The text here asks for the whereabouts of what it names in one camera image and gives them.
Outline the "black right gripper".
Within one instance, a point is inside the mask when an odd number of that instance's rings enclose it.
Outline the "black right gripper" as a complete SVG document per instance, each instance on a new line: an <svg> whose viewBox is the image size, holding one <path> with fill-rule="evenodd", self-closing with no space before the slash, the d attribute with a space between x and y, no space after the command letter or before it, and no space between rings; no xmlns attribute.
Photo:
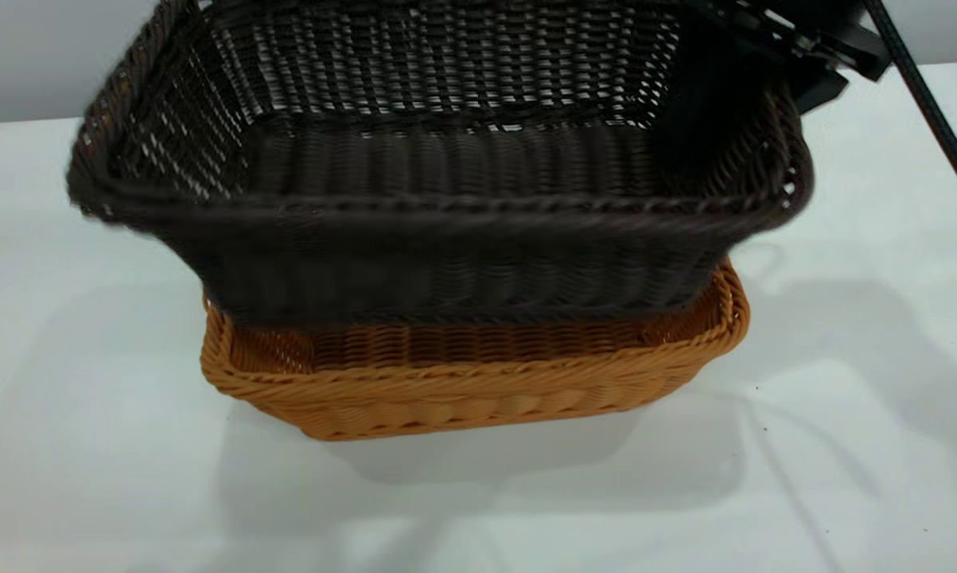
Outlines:
<svg viewBox="0 0 957 573"><path fill-rule="evenodd" d="M893 59L864 28L863 1L737 1L736 22L755 39L797 57L828 60L879 80ZM714 22L684 22L677 69L659 119L659 160L667 170L699 170L732 144L783 59ZM849 80L828 62L791 65L800 114L837 99Z"/></svg>

